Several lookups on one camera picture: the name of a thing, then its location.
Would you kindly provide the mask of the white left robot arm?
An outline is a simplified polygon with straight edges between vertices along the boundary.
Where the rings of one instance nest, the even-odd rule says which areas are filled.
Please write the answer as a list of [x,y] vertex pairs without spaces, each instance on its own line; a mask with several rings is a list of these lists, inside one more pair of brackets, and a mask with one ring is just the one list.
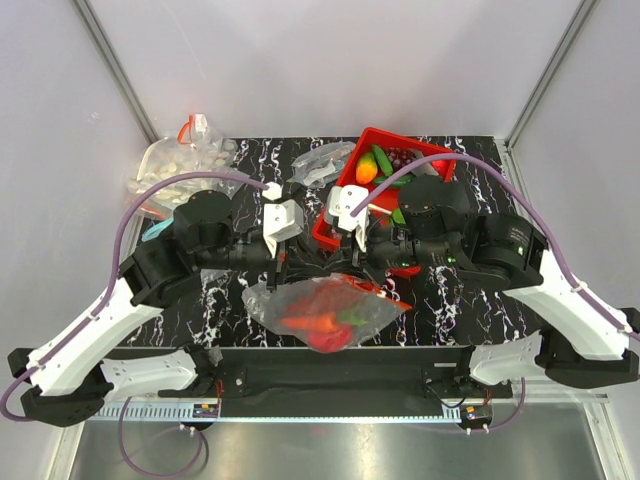
[[258,229],[232,228],[231,200],[205,190],[173,212],[170,224],[116,265],[104,292],[45,345],[8,357],[20,397],[20,420],[68,427],[94,416],[107,402],[145,394],[203,396],[215,386],[216,364],[202,347],[164,355],[110,360],[134,329],[201,285],[204,270],[255,270],[280,278],[285,246],[303,221],[293,200],[263,207]]

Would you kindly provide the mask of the red toy bell pepper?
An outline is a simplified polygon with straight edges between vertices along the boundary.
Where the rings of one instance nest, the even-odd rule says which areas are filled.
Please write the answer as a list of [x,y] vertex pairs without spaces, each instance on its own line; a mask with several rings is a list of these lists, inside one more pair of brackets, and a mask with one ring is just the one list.
[[330,333],[310,332],[307,345],[320,353],[334,353],[347,348],[352,340],[352,327],[342,325]]

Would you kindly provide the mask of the orange toy carrot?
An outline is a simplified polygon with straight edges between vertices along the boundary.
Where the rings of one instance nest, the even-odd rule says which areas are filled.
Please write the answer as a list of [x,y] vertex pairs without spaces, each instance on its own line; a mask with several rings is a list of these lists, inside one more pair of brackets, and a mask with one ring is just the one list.
[[285,317],[281,324],[293,330],[304,330],[318,333],[332,333],[339,329],[334,313],[323,313],[307,316]]

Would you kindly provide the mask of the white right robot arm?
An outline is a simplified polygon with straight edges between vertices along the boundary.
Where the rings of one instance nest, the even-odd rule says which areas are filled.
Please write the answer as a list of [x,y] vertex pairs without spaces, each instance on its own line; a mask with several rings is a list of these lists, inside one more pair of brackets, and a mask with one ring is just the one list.
[[373,225],[373,199],[356,186],[341,196],[339,225],[354,232],[352,262],[365,274],[449,267],[464,283],[501,292],[547,323],[520,340],[467,348],[453,374],[460,393],[472,397],[488,385],[539,375],[578,389],[638,380],[639,356],[630,347],[638,311],[613,308],[579,283],[550,235],[517,214],[474,213],[462,187],[432,176],[400,189],[399,227]]

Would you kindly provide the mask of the clear orange-zip bag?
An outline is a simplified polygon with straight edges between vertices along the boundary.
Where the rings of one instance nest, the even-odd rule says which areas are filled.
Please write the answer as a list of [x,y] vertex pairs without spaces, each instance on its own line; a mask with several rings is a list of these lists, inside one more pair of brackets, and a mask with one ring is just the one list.
[[309,349],[335,353],[379,334],[411,306],[375,284],[344,274],[244,290],[250,317],[273,334],[293,336]]

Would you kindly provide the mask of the red toy lobster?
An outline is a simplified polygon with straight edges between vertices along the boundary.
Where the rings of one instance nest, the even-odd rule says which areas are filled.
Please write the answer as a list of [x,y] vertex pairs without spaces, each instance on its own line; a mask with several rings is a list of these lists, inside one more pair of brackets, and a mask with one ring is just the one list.
[[287,306],[285,314],[296,316],[336,312],[354,306],[364,294],[381,292],[375,284],[355,277],[324,279],[313,286],[310,292],[300,294]]

